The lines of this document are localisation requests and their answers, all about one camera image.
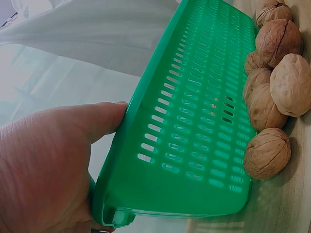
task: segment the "fingernail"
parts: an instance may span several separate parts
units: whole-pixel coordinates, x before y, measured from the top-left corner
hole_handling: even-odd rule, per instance
[[[127,102],[125,102],[125,101],[120,101],[120,102],[117,102],[116,104],[127,104]]]

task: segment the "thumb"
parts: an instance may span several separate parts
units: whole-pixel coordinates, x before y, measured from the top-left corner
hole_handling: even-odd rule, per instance
[[[81,128],[90,143],[94,143],[104,135],[114,133],[124,117],[126,102],[77,106],[77,117],[81,120]]]
[[[86,104],[51,109],[52,115],[68,124],[74,124],[94,143],[106,134],[114,133],[119,127],[125,110],[126,102]]]

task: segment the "basket handle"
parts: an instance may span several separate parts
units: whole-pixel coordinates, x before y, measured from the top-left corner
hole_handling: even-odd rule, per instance
[[[90,176],[90,186],[88,191],[88,198],[92,206],[92,200],[95,190],[95,182],[93,178]],[[120,228],[128,226],[130,223],[134,221],[135,214],[130,212],[125,212],[121,210],[117,210],[115,207],[110,207],[107,205],[103,206],[102,209],[102,219],[95,219],[98,223],[105,227],[111,227],[111,228]]]

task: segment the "walnut shell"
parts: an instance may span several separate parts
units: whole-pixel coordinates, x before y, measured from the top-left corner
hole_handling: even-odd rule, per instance
[[[280,18],[293,19],[291,9],[284,0],[265,0],[256,8],[256,25],[259,28],[268,21]]]
[[[261,58],[257,51],[251,52],[247,55],[244,70],[245,73],[248,75],[254,69],[257,68],[270,68]]]
[[[278,174],[291,158],[291,145],[283,130],[268,128],[247,144],[244,156],[245,172],[256,180]]]
[[[252,127],[259,132],[266,128],[282,129],[288,118],[277,109],[268,83],[260,84],[253,90],[248,103],[248,116]]]
[[[262,83],[269,83],[271,70],[267,68],[254,69],[249,73],[243,89],[243,99],[248,106],[249,96],[254,88]]]
[[[266,22],[256,38],[259,55],[271,67],[276,67],[286,54],[301,54],[302,46],[299,29],[287,19]]]
[[[270,78],[271,96],[278,110],[300,117],[311,109],[311,69],[300,55],[288,54]]]

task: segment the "skin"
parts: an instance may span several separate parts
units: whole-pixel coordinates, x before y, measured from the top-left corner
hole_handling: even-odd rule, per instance
[[[127,104],[60,107],[0,129],[0,232],[112,231],[90,211],[91,144],[118,128]]]

